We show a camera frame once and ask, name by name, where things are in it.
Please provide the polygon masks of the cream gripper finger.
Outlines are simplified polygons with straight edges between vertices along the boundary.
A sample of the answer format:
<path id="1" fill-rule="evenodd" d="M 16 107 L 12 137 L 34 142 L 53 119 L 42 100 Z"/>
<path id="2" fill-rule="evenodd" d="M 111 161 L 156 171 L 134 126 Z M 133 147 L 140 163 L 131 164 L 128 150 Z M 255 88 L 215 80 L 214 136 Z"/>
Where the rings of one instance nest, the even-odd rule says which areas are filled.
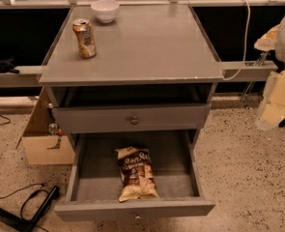
<path id="1" fill-rule="evenodd" d="M 285 119 L 285 70 L 271 72 L 267 79 L 263 100 L 260 102 L 255 125 L 268 131 L 279 126 Z"/>
<path id="2" fill-rule="evenodd" d="M 256 41 L 254 47 L 261 51 L 277 50 L 279 47 L 277 41 L 278 29 L 279 24 L 273 26 L 267 33 L 265 33 L 261 38 Z"/>

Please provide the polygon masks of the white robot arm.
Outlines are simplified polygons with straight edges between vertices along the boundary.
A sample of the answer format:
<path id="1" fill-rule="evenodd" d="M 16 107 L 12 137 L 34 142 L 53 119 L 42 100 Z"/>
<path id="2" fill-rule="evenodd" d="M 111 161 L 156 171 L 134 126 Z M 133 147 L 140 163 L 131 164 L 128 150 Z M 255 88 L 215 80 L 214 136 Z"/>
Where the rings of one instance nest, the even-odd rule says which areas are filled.
<path id="1" fill-rule="evenodd" d="M 261 51 L 273 50 L 275 58 L 285 64 L 285 16 L 254 44 Z M 285 119 L 285 70 L 271 72 L 260 102 L 255 125 L 259 130 L 276 128 Z"/>

